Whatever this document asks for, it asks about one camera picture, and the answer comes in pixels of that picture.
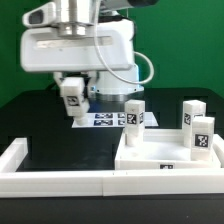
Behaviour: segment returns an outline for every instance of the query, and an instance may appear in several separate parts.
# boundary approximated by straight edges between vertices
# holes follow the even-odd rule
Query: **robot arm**
[[[28,72],[57,72],[57,75],[62,72],[98,71],[108,73],[105,77],[109,77],[106,71],[110,68],[119,74],[127,71],[136,80],[138,69],[132,44],[133,22],[121,20],[97,23],[97,6],[101,13],[108,13],[118,9],[150,6],[157,1],[54,0],[32,10],[23,16],[23,24],[29,29],[23,34],[21,42],[22,67]],[[101,57],[106,59],[108,68],[102,63]],[[80,90],[83,81],[80,78],[65,79],[59,85],[68,115],[76,117],[83,124],[89,109],[88,100],[83,99]],[[125,86],[124,89],[130,91],[131,88]]]

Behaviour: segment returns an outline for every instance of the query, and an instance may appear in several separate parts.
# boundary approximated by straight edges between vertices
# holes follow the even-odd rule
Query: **white plastic enclosure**
[[[213,147],[223,167],[224,141],[218,135],[214,135]],[[16,161],[10,159],[11,152],[21,151],[24,158],[26,149],[24,139],[9,146],[5,164],[10,167]],[[1,198],[211,194],[224,193],[223,186],[223,168],[15,173],[14,167],[0,171]]]

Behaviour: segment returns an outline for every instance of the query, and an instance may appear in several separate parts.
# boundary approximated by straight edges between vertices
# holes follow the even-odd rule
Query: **green wall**
[[[47,0],[1,0],[0,106],[20,92],[44,89],[51,75],[27,74],[20,67],[22,15]],[[135,47],[151,58],[154,80],[146,87],[204,87],[224,97],[224,1],[160,0],[130,9],[137,24]],[[147,68],[141,65],[144,77]]]

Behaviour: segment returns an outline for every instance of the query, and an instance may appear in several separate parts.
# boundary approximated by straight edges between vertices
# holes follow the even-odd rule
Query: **white cube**
[[[205,113],[206,111],[206,103],[199,100],[189,100],[184,101],[183,109],[186,113]]]
[[[125,114],[126,143],[135,146],[143,141],[145,101],[129,100],[125,103]]]
[[[66,78],[60,86],[60,94],[64,96],[78,96],[83,93],[85,83],[83,78]]]

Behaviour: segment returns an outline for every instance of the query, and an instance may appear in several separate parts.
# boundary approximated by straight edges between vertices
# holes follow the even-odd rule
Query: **white block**
[[[143,143],[143,133],[142,135],[126,135],[126,144],[129,146],[137,146]]]
[[[183,111],[192,114],[201,114],[206,111],[206,103],[199,100],[184,101]]]
[[[210,150],[214,135],[215,119],[196,117],[192,123],[192,149]]]
[[[129,100],[125,103],[125,112],[140,114],[145,111],[145,101]]]
[[[214,133],[215,118],[214,117],[195,117],[192,128],[206,129],[209,133]]]
[[[78,96],[83,93],[85,84],[83,78],[66,78],[61,86],[61,96]]]
[[[192,121],[197,116],[205,116],[206,104],[198,100],[190,100],[183,102],[183,119],[182,128],[183,131],[190,135],[192,128]]]
[[[89,101],[87,99],[80,103],[81,100],[78,98],[77,105],[70,104],[67,97],[64,97],[63,99],[68,116],[82,117],[89,110]]]
[[[129,100],[125,103],[126,144],[137,146],[143,141],[145,101]]]

